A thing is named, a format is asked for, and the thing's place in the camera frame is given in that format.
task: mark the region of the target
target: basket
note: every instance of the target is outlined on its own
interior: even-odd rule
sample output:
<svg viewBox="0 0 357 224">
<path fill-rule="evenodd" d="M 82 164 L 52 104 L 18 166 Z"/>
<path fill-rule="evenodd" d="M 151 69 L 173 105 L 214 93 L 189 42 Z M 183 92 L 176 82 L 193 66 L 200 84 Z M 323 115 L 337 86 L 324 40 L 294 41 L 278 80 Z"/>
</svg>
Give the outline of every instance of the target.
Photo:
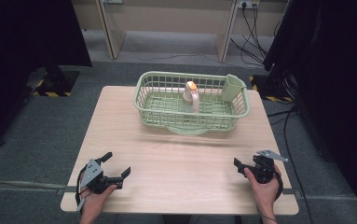
<svg viewBox="0 0 357 224">
<path fill-rule="evenodd" d="M 199 113 L 183 110 L 187 81 L 198 86 Z M 134 105 L 145 125 L 180 134 L 231 131 L 250 112 L 246 85 L 233 75 L 147 72 L 138 80 Z"/>
</svg>

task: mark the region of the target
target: floor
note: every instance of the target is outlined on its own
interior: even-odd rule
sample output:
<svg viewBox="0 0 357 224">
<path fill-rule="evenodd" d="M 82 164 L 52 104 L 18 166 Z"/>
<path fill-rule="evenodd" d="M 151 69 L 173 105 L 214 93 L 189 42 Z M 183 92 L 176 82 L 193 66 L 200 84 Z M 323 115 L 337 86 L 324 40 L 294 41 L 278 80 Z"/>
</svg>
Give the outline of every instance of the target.
<svg viewBox="0 0 357 224">
<path fill-rule="evenodd" d="M 114 63 L 174 63 L 197 65 L 235 65 L 244 68 L 262 67 L 248 55 L 240 55 L 239 50 L 230 42 L 226 61 L 217 59 L 214 35 L 174 34 L 160 32 L 128 32 L 121 51 L 116 59 L 111 59 L 106 45 L 105 35 L 100 30 L 83 31 L 89 55 L 93 62 Z M 239 46 L 245 44 L 248 36 L 233 35 L 232 39 Z M 272 36 L 259 36 L 258 42 L 265 50 L 269 49 Z M 259 49 L 250 43 L 245 48 L 263 60 Z"/>
</svg>

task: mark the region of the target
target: wooden table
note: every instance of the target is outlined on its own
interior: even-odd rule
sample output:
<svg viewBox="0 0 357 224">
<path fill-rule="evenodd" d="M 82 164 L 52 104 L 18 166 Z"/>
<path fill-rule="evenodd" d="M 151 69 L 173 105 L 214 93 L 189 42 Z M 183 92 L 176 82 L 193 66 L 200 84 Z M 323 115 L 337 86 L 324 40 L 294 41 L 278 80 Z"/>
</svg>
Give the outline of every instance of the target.
<svg viewBox="0 0 357 224">
<path fill-rule="evenodd" d="M 254 165 L 258 150 L 279 153 L 257 91 L 249 91 L 251 112 L 239 119 L 233 131 L 180 135 L 149 128 L 133 105 L 134 87 L 107 86 L 91 118 L 67 186 L 89 161 L 106 152 L 114 156 L 102 163 L 104 175 L 120 174 L 131 167 L 123 189 L 106 202 L 104 212 L 147 214 L 256 214 L 249 181 L 237 173 L 234 158 Z M 283 162 L 276 161 L 286 191 L 292 191 Z M 283 193 L 275 213 L 298 212 L 295 195 Z M 61 208 L 76 210 L 74 192 L 65 192 Z"/>
</svg>

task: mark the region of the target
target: human hand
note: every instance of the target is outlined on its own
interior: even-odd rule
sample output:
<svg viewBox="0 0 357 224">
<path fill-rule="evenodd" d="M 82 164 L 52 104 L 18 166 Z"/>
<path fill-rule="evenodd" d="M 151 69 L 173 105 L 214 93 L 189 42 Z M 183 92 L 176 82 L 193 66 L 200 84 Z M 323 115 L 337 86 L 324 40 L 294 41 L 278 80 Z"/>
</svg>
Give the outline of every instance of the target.
<svg viewBox="0 0 357 224">
<path fill-rule="evenodd" d="M 274 169 L 281 175 L 280 169 L 277 167 L 277 165 L 274 165 Z M 244 172 L 251 183 L 254 200 L 256 202 L 257 208 L 259 209 L 259 212 L 261 213 L 263 223 L 277 223 L 273 208 L 280 186 L 277 180 L 277 176 L 273 176 L 273 178 L 267 184 L 259 184 L 250 169 L 245 168 Z"/>
<path fill-rule="evenodd" d="M 92 193 L 90 189 L 83 189 L 81 198 L 85 197 L 86 199 L 82 207 L 82 217 L 80 219 L 80 224 L 94 223 L 96 218 L 103 211 L 104 204 L 109 195 L 111 195 L 116 188 L 116 185 L 111 185 L 101 194 Z"/>
</svg>

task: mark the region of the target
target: wrist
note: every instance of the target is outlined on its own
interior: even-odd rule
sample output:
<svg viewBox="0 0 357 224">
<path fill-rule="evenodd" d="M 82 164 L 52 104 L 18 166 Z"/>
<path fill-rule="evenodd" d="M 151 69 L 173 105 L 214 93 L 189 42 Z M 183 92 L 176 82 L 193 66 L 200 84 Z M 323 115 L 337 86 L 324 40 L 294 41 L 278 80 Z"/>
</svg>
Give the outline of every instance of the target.
<svg viewBox="0 0 357 224">
<path fill-rule="evenodd" d="M 273 206 L 263 206 L 258 207 L 259 210 L 259 215 L 262 218 L 262 221 L 264 224 L 276 224 L 277 218 L 274 215 L 274 209 Z"/>
<path fill-rule="evenodd" d="M 82 218 L 80 218 L 79 223 L 80 224 L 93 224 L 94 222 L 95 222 L 95 218 L 82 215 Z"/>
</svg>

